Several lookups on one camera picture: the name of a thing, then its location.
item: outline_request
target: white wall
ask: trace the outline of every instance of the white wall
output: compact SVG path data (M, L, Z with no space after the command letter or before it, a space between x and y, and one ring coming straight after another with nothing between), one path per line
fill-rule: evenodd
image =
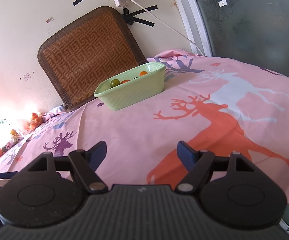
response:
M103 6L115 7L113 0L0 0L0 115L23 115L61 105L62 101L41 69L37 52L40 45L53 33L89 11ZM136 0L148 7L158 5L153 13L185 35L185 29L174 0ZM131 4L133 12L139 8ZM50 17L54 21L46 23ZM135 23L130 26L146 57L166 49L190 51L189 43L149 15L143 19L155 22L149 27ZM29 73L31 78L24 80Z

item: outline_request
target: orange deer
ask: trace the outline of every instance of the orange deer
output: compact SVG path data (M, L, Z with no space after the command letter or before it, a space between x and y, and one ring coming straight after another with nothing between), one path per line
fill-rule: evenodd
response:
M188 144L198 149L208 149L214 152L217 156L229 156L233 151L242 153L245 157L251 160L249 150L262 153L268 157L279 158L289 165L289 159L276 154L269 149L262 147L245 137L244 130L240 127L238 121L228 113L220 112L222 108L227 108L227 105L217 105L214 103L204 103L210 99L210 94L207 98L200 95L188 96L191 102L181 99L173 99L171 103L172 109L184 111L185 114L179 116L165 117L159 111L154 119L180 119L191 115L201 116L211 121L211 124L201 132L199 132ZM188 109L187 105L194 105L193 109ZM154 180L155 184L170 184L174 188L179 181L187 174L187 170L182 165L177 157L176 149L170 152L147 176L147 183Z

